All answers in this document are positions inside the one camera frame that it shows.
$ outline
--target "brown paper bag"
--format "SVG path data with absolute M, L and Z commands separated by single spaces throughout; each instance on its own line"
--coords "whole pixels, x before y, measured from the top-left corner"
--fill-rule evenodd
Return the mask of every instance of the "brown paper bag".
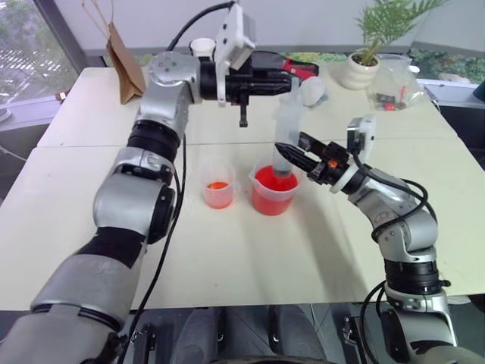
M 146 88 L 145 80 L 143 79 L 142 68 L 127 47 L 124 46 L 114 24 L 110 23 L 108 29 L 109 37 L 106 49 L 118 73 L 120 102 L 124 105 L 135 95 L 143 95 Z
M 114 1 L 111 0 L 111 21 L 108 24 L 102 11 L 98 5 L 98 0 L 91 0 L 91 4 L 98 13 L 102 21 L 102 25 L 96 21 L 95 17 L 91 15 L 86 7 L 86 0 L 83 0 L 81 5 L 86 14 L 91 18 L 92 22 L 101 34 L 107 39 L 106 49 L 113 61 L 114 69 L 118 73 L 120 80 L 120 102 L 126 104 L 135 95 L 141 96 L 145 92 L 145 80 L 143 78 L 142 68 L 139 66 L 136 59 L 125 47 L 121 40 L 120 34 L 116 30 L 113 23 L 114 17 Z

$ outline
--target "green plant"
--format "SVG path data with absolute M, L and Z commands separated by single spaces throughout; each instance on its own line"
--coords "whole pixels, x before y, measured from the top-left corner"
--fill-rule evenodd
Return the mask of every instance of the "green plant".
M 383 46 L 403 37 L 415 27 L 415 19 L 448 0 L 374 0 L 374 6 L 364 8 L 356 19 L 362 29 L 365 48 L 354 61 L 375 65 L 374 56 Z

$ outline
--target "plastic beaker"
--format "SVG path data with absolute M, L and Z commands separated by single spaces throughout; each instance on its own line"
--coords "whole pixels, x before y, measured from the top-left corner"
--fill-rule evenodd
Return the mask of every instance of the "plastic beaker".
M 283 214 L 288 209 L 304 174 L 294 168 L 289 177 L 278 177 L 273 175 L 271 162 L 271 157 L 267 157 L 256 163 L 249 178 L 252 182 L 252 206 L 263 215 L 275 216 Z M 266 174 L 264 182 L 271 186 L 265 186 L 260 181 L 262 180 L 261 174 Z
M 234 168 L 222 159 L 203 161 L 199 180 L 205 203 L 213 209 L 228 207 L 236 192 Z

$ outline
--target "white wall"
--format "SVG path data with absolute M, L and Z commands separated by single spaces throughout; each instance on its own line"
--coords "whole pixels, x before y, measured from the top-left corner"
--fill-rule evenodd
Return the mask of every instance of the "white wall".
M 103 53 L 106 39 L 81 7 L 81 0 L 55 0 L 67 24 L 72 29 L 81 48 L 88 55 Z M 178 30 L 193 15 L 216 4 L 218 0 L 114 0 L 114 22 L 128 48 L 136 53 L 161 49 L 171 41 Z M 361 31 L 355 18 L 365 4 L 372 0 L 242 0 L 246 13 L 255 19 L 257 44 L 259 48 L 281 50 L 329 50 L 352 51 L 361 46 Z M 413 34 L 399 40 L 395 46 L 409 47 L 416 33 L 425 43 L 452 46 L 463 49 L 483 48 L 483 19 L 478 22 L 483 0 L 452 0 L 452 6 L 439 9 L 427 21 L 425 27 L 418 27 Z M 106 18 L 111 17 L 109 0 L 99 0 Z M 90 13 L 97 15 L 93 7 Z M 458 21 L 454 14 L 466 14 Z M 215 37 L 224 18 L 224 11 L 210 14 L 193 26 L 180 42 L 200 36 Z M 466 33 L 453 34 L 453 27 Z

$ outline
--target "floor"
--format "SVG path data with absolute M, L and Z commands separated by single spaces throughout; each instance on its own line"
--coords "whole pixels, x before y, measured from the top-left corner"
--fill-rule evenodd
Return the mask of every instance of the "floor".
M 329 362 L 360 363 L 355 349 L 343 343 L 341 334 L 343 318 L 348 315 L 357 316 L 360 310 L 359 304 L 305 304 L 300 307 L 314 326 Z M 150 364 L 169 363 L 172 346 L 191 311 L 192 309 L 153 309 L 145 312 L 138 328 L 151 322 L 157 334 L 157 345 L 151 353 Z M 485 356 L 485 314 L 472 303 L 450 305 L 450 311 L 458 344 Z M 24 312 L 0 312 L 0 343 L 14 320 L 24 314 Z M 274 355 L 268 343 L 267 314 L 267 306 L 227 308 L 226 346 L 219 352 L 219 357 L 231 359 Z M 384 348 L 380 322 L 373 304 L 368 309 L 367 323 L 370 346 L 379 363 L 394 363 Z M 130 345 L 130 351 L 125 359 L 126 364 L 131 363 L 132 346 Z

